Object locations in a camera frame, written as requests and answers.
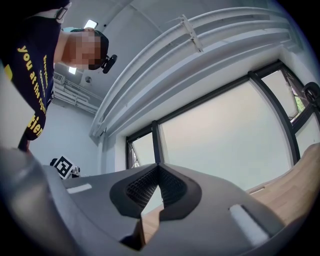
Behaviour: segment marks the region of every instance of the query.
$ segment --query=man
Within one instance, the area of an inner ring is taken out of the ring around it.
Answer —
[[[29,142],[39,137],[45,127],[54,84],[54,64],[62,62],[74,68],[96,70],[107,56],[109,41],[99,31],[93,28],[61,30],[63,16],[70,5],[69,0],[56,1],[56,9],[47,8],[23,19],[1,56],[8,78],[35,111],[18,146],[26,152]]]

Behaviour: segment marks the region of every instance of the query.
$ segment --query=qr code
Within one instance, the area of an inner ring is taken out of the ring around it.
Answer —
[[[57,161],[54,164],[54,167],[57,168],[60,174],[60,177],[65,180],[68,178],[69,174],[71,173],[74,167],[74,164],[70,160],[68,160],[65,156],[62,155],[59,159],[57,159]]]

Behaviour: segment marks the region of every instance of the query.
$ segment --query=fluorescent light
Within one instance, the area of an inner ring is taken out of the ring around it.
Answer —
[[[98,25],[98,23],[96,23],[93,20],[89,19],[87,21],[87,23],[84,25],[84,29],[85,28],[93,28],[93,29],[95,29],[97,25]]]
[[[76,70],[77,70],[76,67],[71,67],[71,66],[69,67],[69,72],[72,73],[72,74],[75,74]]]

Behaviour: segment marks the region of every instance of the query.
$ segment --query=navy blue t-shirt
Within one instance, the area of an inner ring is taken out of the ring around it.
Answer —
[[[68,2],[60,2],[56,8],[64,7]],[[27,142],[39,137],[45,127],[60,30],[61,24],[53,18],[27,18],[16,30],[14,42],[2,57],[9,79],[35,111],[20,141],[19,148],[23,151],[27,150]]]

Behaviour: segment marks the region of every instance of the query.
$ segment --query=ceiling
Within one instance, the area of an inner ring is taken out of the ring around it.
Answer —
[[[109,39],[108,55],[116,54],[118,58],[108,74],[99,68],[77,70],[73,75],[60,64],[56,65],[56,72],[104,98],[130,61],[152,40],[178,24],[180,15],[190,19],[243,6],[263,8],[267,7],[267,0],[72,0],[62,27],[83,28],[88,20],[97,22],[96,30]],[[85,81],[86,76],[92,78],[90,84]]]

